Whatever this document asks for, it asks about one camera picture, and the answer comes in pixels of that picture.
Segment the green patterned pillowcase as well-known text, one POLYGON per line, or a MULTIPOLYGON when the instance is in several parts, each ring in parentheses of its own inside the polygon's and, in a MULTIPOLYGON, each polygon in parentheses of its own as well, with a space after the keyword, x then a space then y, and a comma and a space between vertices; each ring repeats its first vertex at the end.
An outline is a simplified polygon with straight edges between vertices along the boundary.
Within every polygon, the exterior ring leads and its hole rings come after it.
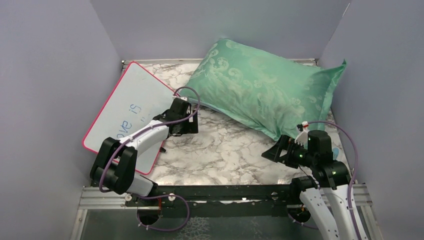
POLYGON ((323 130, 347 63, 307 66, 230 39, 207 52, 180 94, 273 140, 296 137, 297 125, 323 130))

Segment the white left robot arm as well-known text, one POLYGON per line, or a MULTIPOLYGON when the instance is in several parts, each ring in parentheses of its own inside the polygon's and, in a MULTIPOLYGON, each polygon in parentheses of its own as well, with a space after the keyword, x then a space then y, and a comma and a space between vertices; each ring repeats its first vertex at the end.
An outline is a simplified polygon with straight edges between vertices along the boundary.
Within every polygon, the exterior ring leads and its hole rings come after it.
POLYGON ((98 183, 101 192, 135 194, 144 205, 152 205, 157 200, 154 189, 157 184, 136 173, 137 159, 169 137, 197 134, 198 110, 185 97, 176 97, 169 109, 155 116, 140 130, 120 139, 106 138, 89 177, 98 183))

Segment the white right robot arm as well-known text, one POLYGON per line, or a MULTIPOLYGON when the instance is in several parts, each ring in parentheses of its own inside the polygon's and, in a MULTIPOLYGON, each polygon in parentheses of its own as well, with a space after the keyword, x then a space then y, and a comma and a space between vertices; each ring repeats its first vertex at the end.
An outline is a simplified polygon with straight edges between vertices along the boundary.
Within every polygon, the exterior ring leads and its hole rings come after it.
POLYGON ((282 135, 261 156, 290 168, 311 170, 311 175, 291 180, 288 196, 306 207, 323 239, 368 238, 353 196, 351 175, 343 162, 334 159, 327 132, 304 130, 296 138, 282 135))

